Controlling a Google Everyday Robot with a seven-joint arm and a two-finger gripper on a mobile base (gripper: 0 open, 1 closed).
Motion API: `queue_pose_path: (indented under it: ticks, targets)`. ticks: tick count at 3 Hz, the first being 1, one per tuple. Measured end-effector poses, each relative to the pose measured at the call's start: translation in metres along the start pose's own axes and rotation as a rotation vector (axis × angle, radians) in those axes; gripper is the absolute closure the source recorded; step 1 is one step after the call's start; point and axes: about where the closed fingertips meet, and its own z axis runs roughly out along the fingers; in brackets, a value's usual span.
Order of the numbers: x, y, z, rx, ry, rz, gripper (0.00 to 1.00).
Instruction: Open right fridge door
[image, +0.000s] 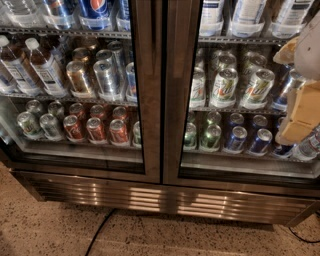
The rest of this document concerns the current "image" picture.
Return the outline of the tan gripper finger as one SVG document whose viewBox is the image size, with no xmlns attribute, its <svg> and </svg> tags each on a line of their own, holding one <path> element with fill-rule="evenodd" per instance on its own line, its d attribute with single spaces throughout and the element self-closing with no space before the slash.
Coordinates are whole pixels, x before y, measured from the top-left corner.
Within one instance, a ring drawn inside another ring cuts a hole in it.
<svg viewBox="0 0 320 256">
<path fill-rule="evenodd" d="M 289 40 L 273 57 L 273 61 L 278 64 L 293 64 L 295 60 L 296 47 L 299 37 Z"/>
<path fill-rule="evenodd" d="M 320 82 L 309 81 L 288 93 L 287 114 L 275 140 L 278 144 L 300 143 L 320 124 Z"/>
</svg>

